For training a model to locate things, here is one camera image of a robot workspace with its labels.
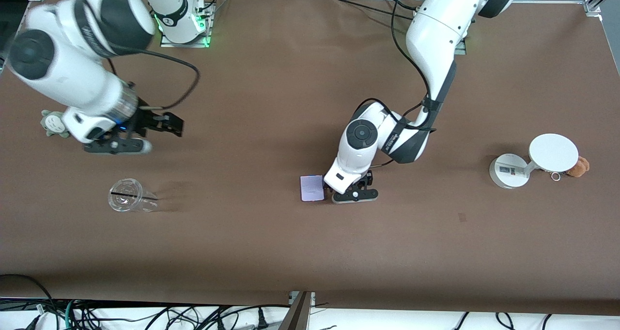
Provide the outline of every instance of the brown tabletop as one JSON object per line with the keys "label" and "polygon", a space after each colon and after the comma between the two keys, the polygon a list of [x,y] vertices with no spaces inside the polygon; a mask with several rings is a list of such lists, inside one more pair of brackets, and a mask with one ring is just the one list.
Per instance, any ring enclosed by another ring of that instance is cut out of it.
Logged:
{"label": "brown tabletop", "polygon": [[[313,290],[334,307],[618,314],[620,79],[581,5],[479,19],[425,153],[376,170],[379,199],[363,204],[303,203],[299,176],[327,171],[361,100],[402,112],[422,98],[389,16],[337,0],[229,0],[210,48],[157,50],[203,79],[173,110],[183,138],[150,132],[147,156],[46,137],[40,111],[64,107],[2,74],[0,272],[68,299],[283,303]],[[114,62],[152,105],[192,80],[149,56]],[[526,156],[543,133],[570,138],[591,171],[497,187],[491,160]],[[107,191],[126,177],[164,211],[113,211]],[[39,295],[18,281],[0,291]]]}

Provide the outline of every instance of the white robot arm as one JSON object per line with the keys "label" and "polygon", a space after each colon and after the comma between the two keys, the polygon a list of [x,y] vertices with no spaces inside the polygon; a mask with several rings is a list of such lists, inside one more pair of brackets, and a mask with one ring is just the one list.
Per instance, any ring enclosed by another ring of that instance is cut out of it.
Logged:
{"label": "white robot arm", "polygon": [[[190,41],[200,33],[192,15],[196,9],[188,9],[188,0],[149,1],[167,16],[168,11],[177,14],[170,26],[162,27],[170,40]],[[80,142],[94,142],[85,146],[87,151],[150,151],[146,140],[131,139],[120,145],[101,141],[113,129],[144,136],[148,128],[180,136],[182,120],[171,113],[157,116],[141,111],[138,107],[146,103],[101,64],[102,58],[148,47],[155,25],[142,0],[62,0],[40,5],[28,13],[25,28],[9,50],[11,71],[41,94],[69,107],[62,122]]]}
{"label": "white robot arm", "polygon": [[324,177],[340,194],[366,175],[378,149],[400,164],[417,160],[456,73],[454,50],[475,14],[492,18],[514,0],[426,0],[407,31],[407,50],[423,74],[428,94],[409,121],[379,102],[357,109],[345,129],[334,164]]}

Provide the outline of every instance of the orange stuffed toy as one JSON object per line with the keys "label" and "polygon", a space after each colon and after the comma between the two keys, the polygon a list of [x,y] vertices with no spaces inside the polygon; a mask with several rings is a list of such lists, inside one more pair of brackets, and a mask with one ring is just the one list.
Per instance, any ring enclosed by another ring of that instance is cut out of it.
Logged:
{"label": "orange stuffed toy", "polygon": [[585,174],[587,171],[589,171],[588,160],[582,156],[579,156],[577,164],[575,164],[574,167],[567,171],[566,174],[572,177],[582,177],[582,175]]}

